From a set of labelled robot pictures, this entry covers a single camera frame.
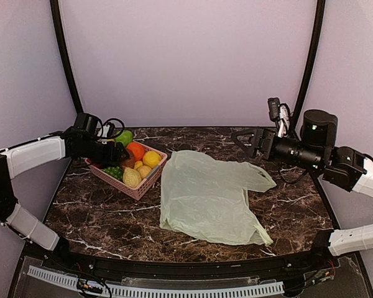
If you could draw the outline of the tan brown fruit from bag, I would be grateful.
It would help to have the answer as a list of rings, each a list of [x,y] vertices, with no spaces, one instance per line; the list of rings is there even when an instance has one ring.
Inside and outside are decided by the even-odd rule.
[[[125,169],[125,168],[134,168],[135,167],[135,163],[136,163],[136,159],[135,159],[135,156],[133,154],[132,151],[130,151],[130,149],[127,149],[126,150],[129,157],[126,158],[125,160],[122,160],[119,164],[120,168],[121,169]]]

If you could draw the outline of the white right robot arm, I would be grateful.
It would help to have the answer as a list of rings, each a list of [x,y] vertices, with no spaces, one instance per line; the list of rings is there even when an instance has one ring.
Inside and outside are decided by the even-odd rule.
[[[300,139],[278,137],[272,129],[253,127],[231,135],[250,157],[261,153],[265,160],[280,161],[344,189],[373,198],[373,157],[351,147],[336,147],[338,118],[310,109],[303,115]],[[347,230],[319,232],[305,255],[305,264],[318,269],[329,255],[340,256],[373,248],[373,224]]]

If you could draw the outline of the light green plastic bag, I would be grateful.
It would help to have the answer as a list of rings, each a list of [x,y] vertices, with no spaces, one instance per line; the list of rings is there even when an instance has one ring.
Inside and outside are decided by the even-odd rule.
[[[210,243],[269,246],[273,240],[250,210],[248,192],[275,185],[248,162],[175,151],[161,175],[160,227]]]

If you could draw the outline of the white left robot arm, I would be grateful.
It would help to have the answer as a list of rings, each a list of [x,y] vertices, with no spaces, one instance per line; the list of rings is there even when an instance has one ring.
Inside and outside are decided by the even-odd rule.
[[[8,226],[24,240],[52,252],[50,259],[62,271],[75,266],[68,252],[69,242],[21,206],[13,190],[20,175],[54,161],[87,158],[93,164],[118,166],[129,157],[124,145],[114,141],[98,117],[79,113],[74,124],[64,131],[0,149],[0,224]]]

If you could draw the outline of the green apple from bag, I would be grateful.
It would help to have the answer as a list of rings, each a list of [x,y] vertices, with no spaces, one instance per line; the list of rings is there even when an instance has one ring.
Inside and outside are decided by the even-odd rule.
[[[134,135],[130,130],[124,130],[122,134],[117,136],[114,140],[116,143],[121,143],[124,148],[128,146],[131,142],[133,142]]]

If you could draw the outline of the orange fruit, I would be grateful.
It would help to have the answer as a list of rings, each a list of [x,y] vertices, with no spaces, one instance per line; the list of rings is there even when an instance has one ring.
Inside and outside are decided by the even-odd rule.
[[[145,155],[144,147],[137,142],[131,142],[126,147],[128,150],[130,150],[136,161],[140,161],[143,159],[143,156]]]

